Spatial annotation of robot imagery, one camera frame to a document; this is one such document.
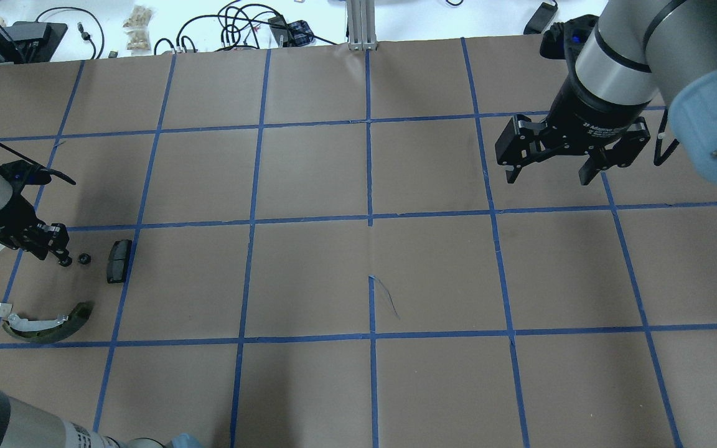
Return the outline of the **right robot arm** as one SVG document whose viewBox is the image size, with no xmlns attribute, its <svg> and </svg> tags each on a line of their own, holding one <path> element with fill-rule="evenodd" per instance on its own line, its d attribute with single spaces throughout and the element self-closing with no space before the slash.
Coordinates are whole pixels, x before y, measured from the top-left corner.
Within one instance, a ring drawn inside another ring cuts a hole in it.
<svg viewBox="0 0 717 448">
<path fill-rule="evenodd" d="M 651 139 L 642 113 L 656 96 L 673 145 L 717 184 L 717 1 L 609 1 L 550 26 L 540 55 L 564 60 L 567 76 L 544 119 L 516 114 L 495 143 L 509 184 L 556 156 L 586 157 L 583 186 L 628 167 Z"/>
</svg>

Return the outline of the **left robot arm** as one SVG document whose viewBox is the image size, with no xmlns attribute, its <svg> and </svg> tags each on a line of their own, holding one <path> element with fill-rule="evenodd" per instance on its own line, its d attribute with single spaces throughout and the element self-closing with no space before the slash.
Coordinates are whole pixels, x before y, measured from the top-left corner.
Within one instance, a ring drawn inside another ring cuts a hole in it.
<svg viewBox="0 0 717 448">
<path fill-rule="evenodd" d="M 72 263 L 68 231 L 60 222 L 40 220 L 34 204 L 23 196 L 28 186 L 44 186 L 53 178 L 68 184 L 74 180 L 21 153 L 16 161 L 0 164 L 0 253 L 31 253 L 44 260 L 52 256 L 61 266 Z M 69 313 L 49 320 L 20 317 L 12 305 L 0 300 L 0 321 L 6 331 L 22 341 L 54 343 L 74 334 L 91 314 L 89 302 L 78 303 Z M 16 399 L 0 389 L 0 447 L 199 447 L 190 434 L 168 441 L 137 437 L 123 441 Z"/>
</svg>

